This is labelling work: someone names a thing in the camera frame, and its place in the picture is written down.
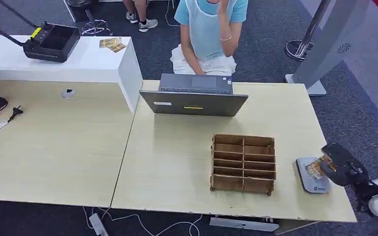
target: light blue shirt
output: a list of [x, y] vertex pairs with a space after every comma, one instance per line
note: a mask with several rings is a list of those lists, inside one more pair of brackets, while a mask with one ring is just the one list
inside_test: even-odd
[[[205, 13], [215, 15], [217, 13], [218, 4], [212, 4], [207, 2], [207, 0], [197, 0], [198, 5], [202, 11]], [[230, 22], [240, 23], [246, 20], [247, 15], [247, 5], [249, 0], [237, 0], [232, 9]], [[189, 12], [186, 7], [185, 0], [180, 0], [179, 6], [176, 9], [175, 20], [182, 25], [189, 25]]]

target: hand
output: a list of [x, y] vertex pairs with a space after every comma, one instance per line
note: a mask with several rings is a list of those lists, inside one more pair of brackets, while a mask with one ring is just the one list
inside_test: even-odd
[[227, 14], [228, 1], [229, 0], [221, 0], [218, 2], [218, 14]]

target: gray stanchion post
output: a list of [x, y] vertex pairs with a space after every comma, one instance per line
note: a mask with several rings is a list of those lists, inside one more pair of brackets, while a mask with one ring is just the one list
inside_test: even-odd
[[308, 27], [307, 32], [305, 33], [304, 38], [301, 40], [293, 40], [286, 44], [285, 52], [286, 54], [298, 61], [305, 60], [307, 56], [307, 52], [309, 52], [312, 47], [314, 46], [311, 43], [312, 36], [315, 32], [315, 29], [318, 27], [319, 23], [321, 22], [322, 17], [327, 10], [328, 5], [330, 4], [331, 0], [321, 0], [321, 3], [316, 10], [314, 17], [312, 18], [311, 24]]

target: white cable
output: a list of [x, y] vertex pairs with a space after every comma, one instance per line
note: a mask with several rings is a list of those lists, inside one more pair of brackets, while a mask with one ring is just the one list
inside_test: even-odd
[[167, 19], [167, 13], [169, 12], [170, 1], [173, 1], [173, 0], [167, 0], [166, 22], [167, 22], [167, 24], [168, 24], [169, 26], [180, 27], [180, 26], [178, 26], [178, 25], [171, 25], [171, 24], [169, 24], [169, 20]]
[[201, 215], [197, 220], [195, 220], [194, 222], [188, 222], [188, 221], [177, 222], [177, 223], [174, 223], [173, 225], [167, 227], [166, 229], [162, 230], [160, 233], [154, 235], [154, 234], [152, 234], [149, 230], [147, 230], [147, 228], [143, 225], [143, 222], [141, 222], [140, 216], [137, 215], [137, 214], [132, 214], [132, 215], [128, 215], [128, 216], [124, 216], [124, 217], [120, 217], [120, 218], [112, 219], [112, 215], [108, 212], [111, 208], [108, 208], [107, 210], [104, 210], [104, 209], [98, 207], [98, 209], [100, 209], [101, 211], [104, 212], [104, 214], [102, 215], [102, 217], [101, 217], [100, 220], [103, 220], [103, 217], [104, 217], [106, 214], [109, 215], [109, 217], [111, 218], [111, 221], [122, 220], [122, 219], [130, 218], [130, 217], [132, 217], [132, 216], [137, 216], [138, 221], [140, 222], [141, 227], [143, 227], [143, 229], [144, 229], [149, 235], [151, 235], [151, 236], [159, 236], [160, 234], [166, 232], [167, 230], [169, 230], [169, 229], [172, 228], [173, 226], [175, 226], [175, 225], [179, 225], [179, 224], [190, 224], [190, 226], [189, 226], [189, 235], [190, 235], [190, 236], [193, 236], [193, 235], [192, 235], [192, 232], [191, 232], [191, 229], [192, 229], [192, 227], [195, 227], [196, 231], [198, 232], [198, 235], [197, 235], [197, 236], [200, 236], [199, 228], [198, 228], [195, 224], [196, 224], [198, 221], [200, 221], [200, 220], [202, 219], [202, 215]]
[[89, 228], [89, 229], [94, 229], [92, 226], [89, 225], [88, 214], [86, 213], [86, 209], [85, 209], [85, 207], [83, 206], [82, 208], [83, 208], [83, 212], [85, 213], [86, 224], [88, 225], [88, 228]]

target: bracelet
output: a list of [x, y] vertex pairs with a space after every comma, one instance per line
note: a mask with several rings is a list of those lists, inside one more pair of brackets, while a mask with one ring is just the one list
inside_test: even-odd
[[230, 39], [232, 39], [232, 34], [231, 33], [230, 33], [230, 35], [229, 35], [228, 38], [220, 38], [221, 42], [229, 41]]

